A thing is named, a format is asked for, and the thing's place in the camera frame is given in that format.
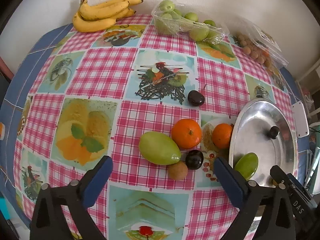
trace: clear plastic container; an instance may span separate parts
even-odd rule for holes
[[[205,41],[211,44],[220,43],[229,34],[227,26],[218,18],[217,15],[205,14],[193,7],[173,2],[174,8],[179,10],[182,15],[189,12],[196,13],[199,21],[191,21],[180,16],[173,10],[165,11],[161,8],[161,3],[157,4],[151,12],[155,27],[161,34],[184,35],[188,33],[190,38],[195,41]],[[205,20],[213,20],[214,25],[202,23]]]
[[[230,30],[230,34],[233,36],[234,40],[238,42],[240,47],[247,47],[241,43],[241,41],[243,41],[242,37],[244,37],[245,40],[249,38],[252,42],[253,45],[250,43],[249,46],[253,46],[254,48],[256,46],[263,51],[261,55],[263,55],[266,59],[265,62],[259,63],[266,65],[266,67],[268,67],[270,63],[277,68],[287,66],[288,62],[282,56],[279,45],[269,34],[267,34],[257,25],[243,17],[232,16],[227,20],[227,26]],[[252,57],[252,54],[247,52],[249,51],[245,51],[244,49],[244,53],[248,54],[249,57]]]

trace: printed mint leaf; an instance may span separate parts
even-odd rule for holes
[[[73,123],[71,126],[72,136],[76,139],[83,139],[85,137],[84,131],[82,130],[81,125]]]
[[[104,148],[96,139],[88,136],[83,138],[81,146],[85,146],[90,153],[96,153]]]

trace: blue gripper pad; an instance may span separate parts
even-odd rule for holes
[[[246,180],[238,171],[233,170],[223,158],[216,158],[213,166],[214,173],[227,193],[232,205],[237,208],[242,208],[248,194]]]
[[[85,208],[92,207],[95,204],[112,172],[113,162],[109,156],[103,156],[100,162],[93,170],[87,171],[87,173],[95,171],[100,166],[82,193],[82,205]]]

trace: white wall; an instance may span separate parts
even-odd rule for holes
[[[89,0],[96,4],[104,0]],[[144,0],[135,7],[150,13],[161,0]],[[320,27],[301,0],[176,0],[211,10],[234,11],[256,23],[278,42],[288,69],[298,77],[320,57]],[[16,73],[37,40],[48,31],[71,22],[79,0],[24,0],[0,36],[0,55]]]

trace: bunch of bananas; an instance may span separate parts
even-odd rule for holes
[[[83,33],[105,30],[114,25],[117,19],[134,15],[136,11],[129,8],[129,5],[142,2],[143,0],[109,0],[90,6],[88,0],[81,0],[72,23],[77,31]]]

